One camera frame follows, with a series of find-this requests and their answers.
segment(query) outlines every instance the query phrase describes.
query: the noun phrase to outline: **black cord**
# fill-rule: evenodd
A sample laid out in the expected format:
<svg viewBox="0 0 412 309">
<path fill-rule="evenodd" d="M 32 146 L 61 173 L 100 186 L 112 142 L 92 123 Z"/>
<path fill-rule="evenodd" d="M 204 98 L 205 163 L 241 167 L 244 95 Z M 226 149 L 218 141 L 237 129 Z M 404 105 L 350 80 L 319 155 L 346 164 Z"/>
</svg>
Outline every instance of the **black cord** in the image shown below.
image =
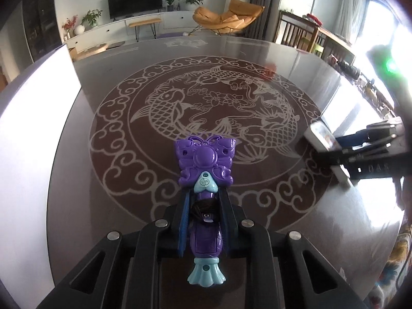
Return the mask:
<svg viewBox="0 0 412 309">
<path fill-rule="evenodd" d="M 403 263 L 402 269 L 400 270 L 400 272 L 399 272 L 399 274 L 398 274 L 398 277 L 396 278 L 396 282 L 395 282 L 396 291 L 399 290 L 399 285 L 398 285 L 398 283 L 399 283 L 399 278 L 400 278 L 400 276 L 402 275 L 403 270 L 405 269 L 406 264 L 408 263 L 409 257 L 410 257 L 411 252 L 412 252 L 412 231 L 411 231 L 411 224 L 409 223 L 409 220 L 408 220 L 407 216 L 405 216 L 405 218 L 406 218 L 406 223 L 408 224 L 409 234 L 410 234 L 410 236 L 411 236 L 411 247 L 409 247 L 409 252 L 408 252 L 408 254 L 407 254 L 407 256 L 406 256 L 406 260 L 405 260 L 405 262 Z"/>
</svg>

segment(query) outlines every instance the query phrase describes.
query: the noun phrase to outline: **screw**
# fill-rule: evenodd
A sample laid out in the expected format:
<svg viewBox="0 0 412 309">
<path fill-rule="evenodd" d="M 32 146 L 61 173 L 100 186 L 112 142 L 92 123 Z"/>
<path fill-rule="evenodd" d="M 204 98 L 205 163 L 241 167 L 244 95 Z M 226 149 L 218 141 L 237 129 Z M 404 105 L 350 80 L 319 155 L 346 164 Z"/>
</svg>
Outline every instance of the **screw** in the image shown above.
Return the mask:
<svg viewBox="0 0 412 309">
<path fill-rule="evenodd" d="M 164 228 L 164 227 L 167 226 L 167 221 L 166 221 L 166 220 L 157 220 L 156 223 L 155 223 L 155 225 L 156 225 L 158 228 Z"/>
<path fill-rule="evenodd" d="M 289 232 L 289 237 L 290 239 L 293 239 L 294 241 L 298 241 L 299 239 L 302 238 L 302 235 L 297 231 L 291 231 Z"/>
<path fill-rule="evenodd" d="M 110 241 L 115 241 L 120 238 L 120 234 L 117 231 L 109 232 L 107 235 L 107 239 Z"/>
<path fill-rule="evenodd" d="M 243 221 L 242 221 L 242 225 L 243 225 L 245 228 L 251 228 L 252 226 L 255 225 L 255 223 L 254 223 L 252 220 L 246 219 L 246 220 L 243 220 Z"/>
</svg>

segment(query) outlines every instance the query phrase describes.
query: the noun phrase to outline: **television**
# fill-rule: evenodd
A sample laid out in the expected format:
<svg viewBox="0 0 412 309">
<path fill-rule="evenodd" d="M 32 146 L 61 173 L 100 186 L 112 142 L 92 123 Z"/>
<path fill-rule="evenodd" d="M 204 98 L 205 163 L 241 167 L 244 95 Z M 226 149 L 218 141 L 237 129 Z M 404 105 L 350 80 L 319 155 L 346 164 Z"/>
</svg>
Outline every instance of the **television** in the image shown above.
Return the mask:
<svg viewBox="0 0 412 309">
<path fill-rule="evenodd" d="M 163 0 L 108 0 L 110 18 L 161 9 Z"/>
</svg>

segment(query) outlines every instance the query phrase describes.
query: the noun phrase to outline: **glossy table surface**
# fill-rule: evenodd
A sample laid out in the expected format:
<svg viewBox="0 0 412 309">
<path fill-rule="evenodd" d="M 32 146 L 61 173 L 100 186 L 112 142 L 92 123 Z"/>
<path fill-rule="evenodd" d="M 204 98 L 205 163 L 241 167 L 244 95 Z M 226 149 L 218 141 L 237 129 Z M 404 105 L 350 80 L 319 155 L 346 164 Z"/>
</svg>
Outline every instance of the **glossy table surface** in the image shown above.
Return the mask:
<svg viewBox="0 0 412 309">
<path fill-rule="evenodd" d="M 82 90 L 61 136 L 48 197 L 55 282 L 108 232 L 137 231 L 177 201 L 173 140 L 220 134 L 238 141 L 233 203 L 269 229 L 300 231 L 361 298 L 367 295 L 402 212 L 390 178 L 344 187 L 313 161 L 302 137 L 311 122 L 321 118 L 343 135 L 379 121 L 326 63 L 268 42 L 196 36 L 114 48 L 75 68 Z M 227 282 L 206 290 L 188 285 L 192 265 L 164 264 L 165 307 L 196 299 L 198 308 L 242 307 L 244 262 L 223 258 Z"/>
</svg>

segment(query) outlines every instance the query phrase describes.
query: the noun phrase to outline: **purple toy wand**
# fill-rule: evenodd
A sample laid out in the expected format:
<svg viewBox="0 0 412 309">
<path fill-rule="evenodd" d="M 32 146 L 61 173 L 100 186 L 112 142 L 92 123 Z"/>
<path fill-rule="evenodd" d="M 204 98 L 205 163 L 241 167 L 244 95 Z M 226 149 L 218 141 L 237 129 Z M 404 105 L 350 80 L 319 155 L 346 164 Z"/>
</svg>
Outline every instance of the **purple toy wand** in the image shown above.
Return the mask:
<svg viewBox="0 0 412 309">
<path fill-rule="evenodd" d="M 203 140 L 197 136 L 175 142 L 179 159 L 181 187 L 193 187 L 196 200 L 192 204 L 189 225 L 190 248 L 195 256 L 195 267 L 190 284 L 202 287 L 221 285 L 226 280 L 218 263 L 222 251 L 222 233 L 219 222 L 218 187 L 233 183 L 230 176 L 236 140 L 212 136 Z"/>
</svg>

